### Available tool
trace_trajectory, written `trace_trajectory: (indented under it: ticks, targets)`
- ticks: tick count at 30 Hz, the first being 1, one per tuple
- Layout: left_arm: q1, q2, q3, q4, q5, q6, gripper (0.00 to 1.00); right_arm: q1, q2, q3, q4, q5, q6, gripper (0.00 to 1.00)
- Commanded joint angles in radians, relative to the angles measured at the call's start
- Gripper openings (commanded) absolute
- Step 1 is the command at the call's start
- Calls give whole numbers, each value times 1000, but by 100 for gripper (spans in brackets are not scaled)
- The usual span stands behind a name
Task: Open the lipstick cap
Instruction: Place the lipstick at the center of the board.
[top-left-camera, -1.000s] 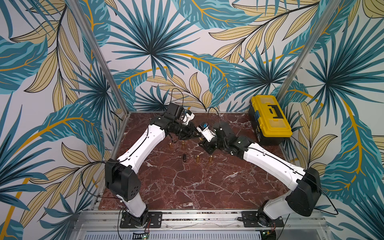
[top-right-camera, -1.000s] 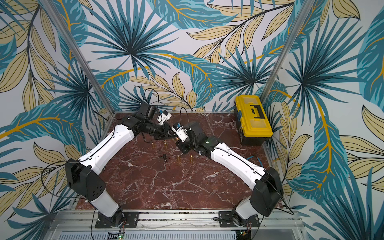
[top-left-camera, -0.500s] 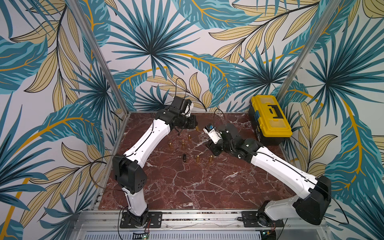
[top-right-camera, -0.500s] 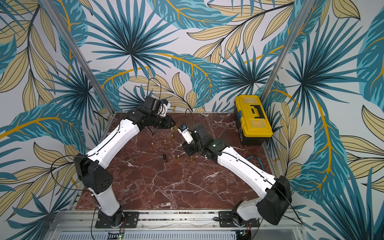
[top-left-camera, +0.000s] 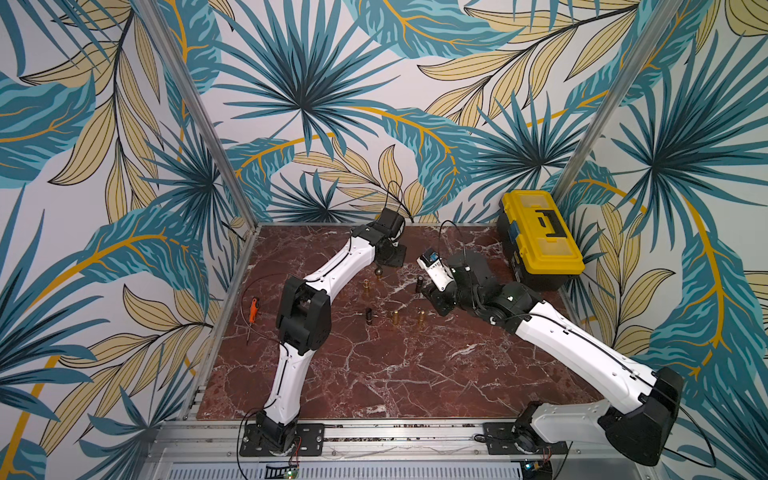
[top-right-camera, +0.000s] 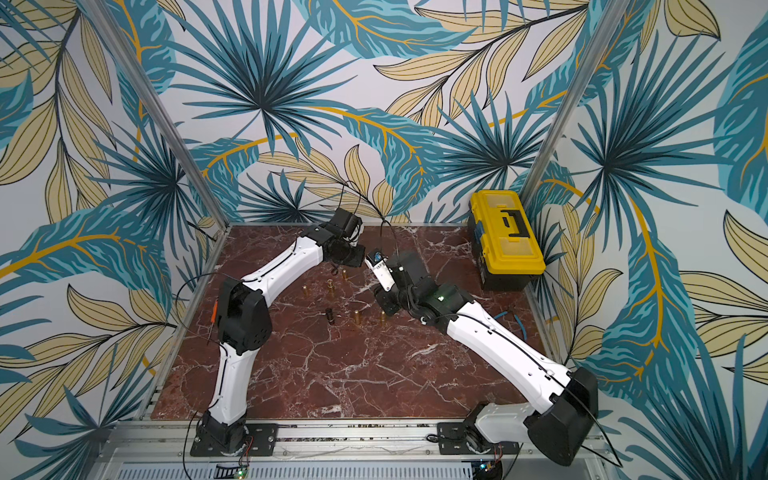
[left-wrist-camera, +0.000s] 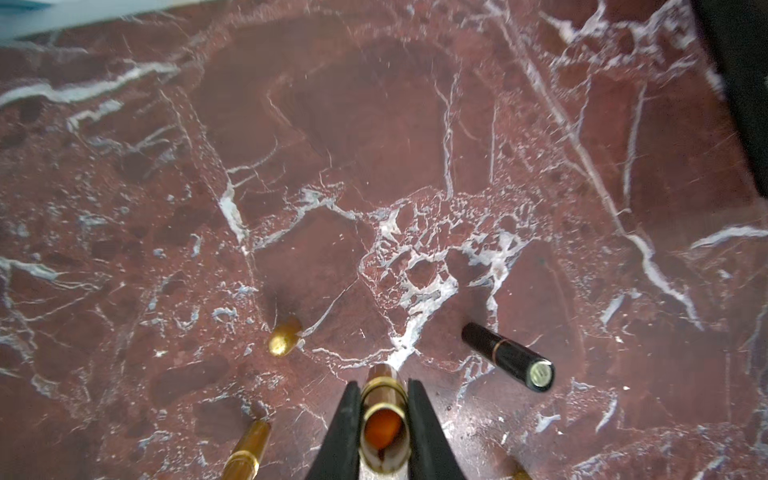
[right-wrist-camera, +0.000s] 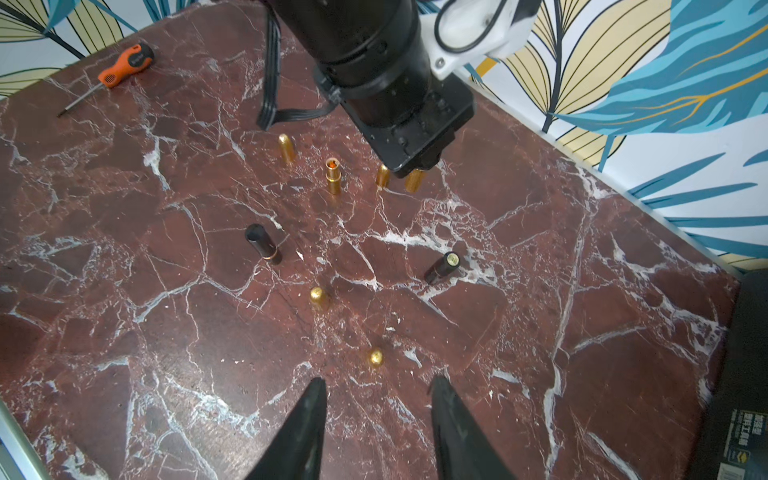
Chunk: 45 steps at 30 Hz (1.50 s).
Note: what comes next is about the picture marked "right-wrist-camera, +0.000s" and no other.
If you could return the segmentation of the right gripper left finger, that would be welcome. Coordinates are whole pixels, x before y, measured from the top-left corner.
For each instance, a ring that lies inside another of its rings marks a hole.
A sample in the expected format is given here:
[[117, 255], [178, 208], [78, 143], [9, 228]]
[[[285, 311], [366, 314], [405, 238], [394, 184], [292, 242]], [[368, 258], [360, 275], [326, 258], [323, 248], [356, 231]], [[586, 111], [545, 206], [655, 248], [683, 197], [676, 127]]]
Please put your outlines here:
[[246, 479], [319, 479], [327, 386], [313, 378]]

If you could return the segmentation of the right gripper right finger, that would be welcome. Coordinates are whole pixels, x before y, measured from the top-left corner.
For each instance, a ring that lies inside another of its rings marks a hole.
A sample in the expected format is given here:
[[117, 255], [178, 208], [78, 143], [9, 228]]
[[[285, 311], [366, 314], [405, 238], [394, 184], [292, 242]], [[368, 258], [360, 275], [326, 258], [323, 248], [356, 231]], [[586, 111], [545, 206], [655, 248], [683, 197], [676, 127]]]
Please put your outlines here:
[[430, 392], [438, 478], [515, 479], [450, 381], [436, 376]]

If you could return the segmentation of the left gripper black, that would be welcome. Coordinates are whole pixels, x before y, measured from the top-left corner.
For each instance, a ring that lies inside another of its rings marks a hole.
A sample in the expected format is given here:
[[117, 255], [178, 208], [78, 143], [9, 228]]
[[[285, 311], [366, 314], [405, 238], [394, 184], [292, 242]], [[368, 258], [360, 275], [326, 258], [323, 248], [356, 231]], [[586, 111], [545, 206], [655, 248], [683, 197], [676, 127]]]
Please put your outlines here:
[[473, 117], [471, 89], [456, 76], [430, 88], [423, 104], [408, 119], [390, 126], [368, 126], [355, 112], [350, 119], [381, 162], [398, 178], [430, 170], [459, 130]]

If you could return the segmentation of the gold lipstick cap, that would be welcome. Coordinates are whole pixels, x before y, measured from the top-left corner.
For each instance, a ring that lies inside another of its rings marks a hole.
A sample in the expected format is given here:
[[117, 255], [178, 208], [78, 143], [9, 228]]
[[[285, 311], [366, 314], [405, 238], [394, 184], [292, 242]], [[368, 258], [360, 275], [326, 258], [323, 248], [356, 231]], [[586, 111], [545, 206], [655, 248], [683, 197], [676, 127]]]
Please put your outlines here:
[[287, 134], [280, 134], [278, 141], [283, 160], [288, 165], [293, 165], [296, 161], [297, 154], [292, 138]]
[[425, 170], [412, 170], [405, 179], [405, 190], [409, 193], [416, 193], [419, 190], [425, 175]]

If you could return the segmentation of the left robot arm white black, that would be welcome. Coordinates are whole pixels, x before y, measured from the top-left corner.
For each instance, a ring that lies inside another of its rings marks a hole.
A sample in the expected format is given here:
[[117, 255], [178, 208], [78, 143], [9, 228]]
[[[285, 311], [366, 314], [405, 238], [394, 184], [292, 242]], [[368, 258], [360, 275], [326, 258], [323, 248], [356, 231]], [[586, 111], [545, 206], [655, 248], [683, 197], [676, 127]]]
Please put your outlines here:
[[[308, 121], [341, 106], [383, 165], [404, 178], [436, 166], [473, 116], [459, 79], [440, 80], [413, 1], [267, 1], [263, 96], [257, 124]], [[313, 110], [281, 109], [280, 40], [286, 25], [315, 62], [325, 97]]]

